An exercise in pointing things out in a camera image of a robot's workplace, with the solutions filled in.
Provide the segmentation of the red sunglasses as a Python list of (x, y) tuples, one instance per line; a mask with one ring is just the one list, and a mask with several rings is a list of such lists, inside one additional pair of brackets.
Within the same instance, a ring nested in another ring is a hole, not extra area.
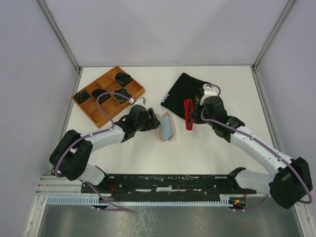
[(192, 99), (184, 100), (184, 108), (185, 108), (185, 126), (186, 130), (191, 131), (194, 126), (194, 104)]

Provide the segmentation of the light blue cloth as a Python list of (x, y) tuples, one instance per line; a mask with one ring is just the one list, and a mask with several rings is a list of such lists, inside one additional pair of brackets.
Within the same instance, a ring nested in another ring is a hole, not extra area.
[(161, 139), (163, 141), (169, 141), (173, 138), (173, 131), (171, 126), (170, 117), (168, 115), (163, 116), (160, 120), (161, 126)]

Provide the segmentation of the pink glasses case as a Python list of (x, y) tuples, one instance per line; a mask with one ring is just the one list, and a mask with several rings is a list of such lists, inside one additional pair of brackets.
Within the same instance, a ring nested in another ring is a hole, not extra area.
[[(156, 114), (156, 117), (157, 117), (158, 121), (160, 122), (161, 118), (162, 118), (163, 116), (166, 116), (166, 115), (168, 115), (168, 116), (170, 117), (171, 126), (172, 126), (172, 131), (173, 131), (173, 138), (172, 138), (172, 139), (175, 139), (175, 137), (176, 137), (176, 130), (175, 130), (175, 126), (174, 126), (174, 122), (173, 122), (173, 119), (172, 119), (172, 117), (171, 117), (171, 114), (170, 114), (169, 112), (166, 112), (166, 113), (164, 113), (163, 115)], [(159, 140), (161, 140), (162, 142), (165, 142), (165, 141), (163, 141), (163, 140), (161, 139), (161, 126), (160, 126), (160, 125), (158, 126), (158, 138), (159, 138)]]

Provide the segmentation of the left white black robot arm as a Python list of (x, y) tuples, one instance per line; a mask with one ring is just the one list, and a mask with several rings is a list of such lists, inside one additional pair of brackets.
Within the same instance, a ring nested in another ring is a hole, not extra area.
[(93, 152), (106, 146), (123, 143), (135, 136), (136, 132), (145, 132), (160, 125), (153, 108), (134, 105), (129, 113), (107, 129), (90, 133), (79, 133), (73, 129), (67, 131), (49, 157), (57, 172), (55, 176), (66, 177), (73, 181), (84, 180), (100, 193), (109, 188), (105, 173), (88, 163)]

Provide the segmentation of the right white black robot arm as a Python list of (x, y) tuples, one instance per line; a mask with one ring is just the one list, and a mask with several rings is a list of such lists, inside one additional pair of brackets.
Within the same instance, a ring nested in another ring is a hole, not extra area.
[(230, 192), (256, 190), (270, 195), (285, 209), (298, 202), (313, 202), (313, 183), (305, 159), (292, 158), (262, 141), (243, 121), (227, 114), (220, 96), (203, 96), (200, 107), (201, 120), (210, 125), (218, 137), (243, 150), (266, 170), (264, 174), (243, 168), (226, 181)]

